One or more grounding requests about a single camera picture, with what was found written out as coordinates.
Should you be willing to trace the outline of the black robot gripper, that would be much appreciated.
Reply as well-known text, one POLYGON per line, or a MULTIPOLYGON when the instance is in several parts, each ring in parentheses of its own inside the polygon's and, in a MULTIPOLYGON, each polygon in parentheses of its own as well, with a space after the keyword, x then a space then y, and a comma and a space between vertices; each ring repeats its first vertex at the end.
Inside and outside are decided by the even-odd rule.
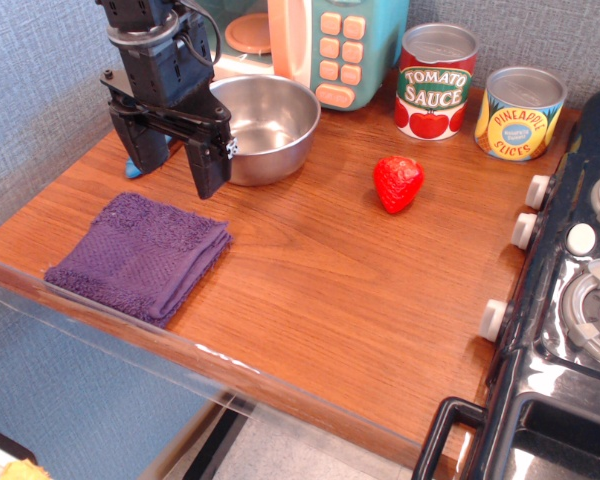
POLYGON ((200 199, 231 178, 231 114, 210 92, 221 43, 209 45, 205 10, 107 10, 121 72, 101 78, 114 128, 134 166, 151 173, 170 157, 165 135, 185 141, 200 199))

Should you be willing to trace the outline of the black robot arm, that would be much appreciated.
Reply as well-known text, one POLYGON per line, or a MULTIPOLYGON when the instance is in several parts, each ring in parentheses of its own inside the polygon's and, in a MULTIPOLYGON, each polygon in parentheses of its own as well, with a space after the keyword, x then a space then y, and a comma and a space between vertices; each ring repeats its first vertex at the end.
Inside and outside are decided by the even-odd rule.
POLYGON ((112 124, 135 167, 148 174, 181 141, 202 199, 231 176, 237 150, 231 113, 211 92, 221 45, 206 28, 215 20, 194 1, 104 1, 109 41, 123 67, 107 70, 112 124))

